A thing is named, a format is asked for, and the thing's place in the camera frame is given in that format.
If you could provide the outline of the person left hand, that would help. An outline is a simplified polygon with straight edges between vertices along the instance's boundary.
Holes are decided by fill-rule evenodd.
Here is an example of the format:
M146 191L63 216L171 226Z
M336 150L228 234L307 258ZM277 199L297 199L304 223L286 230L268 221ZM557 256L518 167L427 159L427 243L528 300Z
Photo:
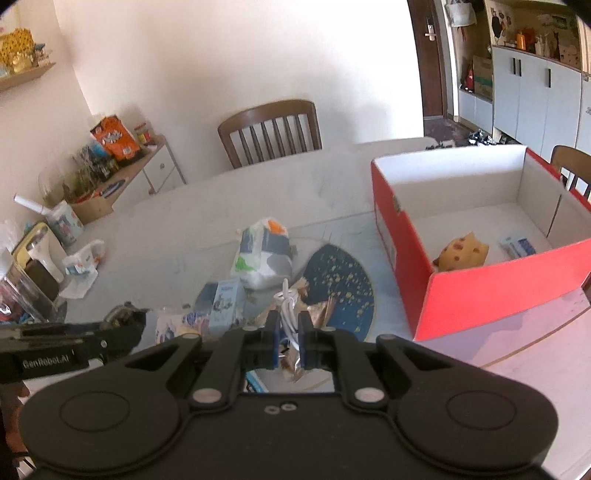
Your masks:
M23 453L26 447L19 430L19 416L23 407L22 398L30 396L23 382L1 385L1 411L6 431L6 443L13 453Z

